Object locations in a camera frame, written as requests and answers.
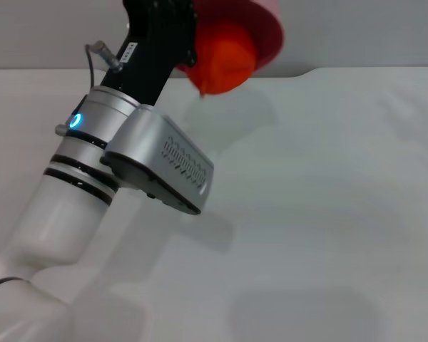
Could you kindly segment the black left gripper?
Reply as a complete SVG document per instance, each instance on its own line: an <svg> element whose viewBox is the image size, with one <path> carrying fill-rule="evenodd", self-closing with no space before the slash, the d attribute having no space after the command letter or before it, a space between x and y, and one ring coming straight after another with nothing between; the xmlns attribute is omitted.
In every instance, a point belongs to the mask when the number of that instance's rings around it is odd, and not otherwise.
<svg viewBox="0 0 428 342"><path fill-rule="evenodd" d="M194 0L123 0L129 31L120 58L135 43L119 72L108 70L101 85L118 90L140 104L155 105L173 69L197 62L198 14Z"/></svg>

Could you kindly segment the orange fruit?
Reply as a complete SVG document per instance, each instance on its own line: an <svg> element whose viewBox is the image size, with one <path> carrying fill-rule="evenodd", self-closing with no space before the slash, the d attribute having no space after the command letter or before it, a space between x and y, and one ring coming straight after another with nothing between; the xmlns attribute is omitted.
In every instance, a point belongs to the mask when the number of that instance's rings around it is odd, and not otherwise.
<svg viewBox="0 0 428 342"><path fill-rule="evenodd" d="M220 95L253 74L258 52L252 36L233 21L202 24L195 34L196 64L184 72L201 96Z"/></svg>

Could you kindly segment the pink plastic bowl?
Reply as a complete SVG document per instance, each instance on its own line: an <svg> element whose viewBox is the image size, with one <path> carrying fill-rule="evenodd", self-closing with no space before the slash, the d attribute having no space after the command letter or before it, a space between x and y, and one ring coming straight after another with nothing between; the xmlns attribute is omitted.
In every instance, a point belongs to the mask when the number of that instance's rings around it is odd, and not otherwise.
<svg viewBox="0 0 428 342"><path fill-rule="evenodd" d="M249 31L258 52L254 72L269 64L281 51L285 30L278 0L194 0L194 4L198 14L197 27L217 21L233 21ZM176 69L185 74L186 67L179 65Z"/></svg>

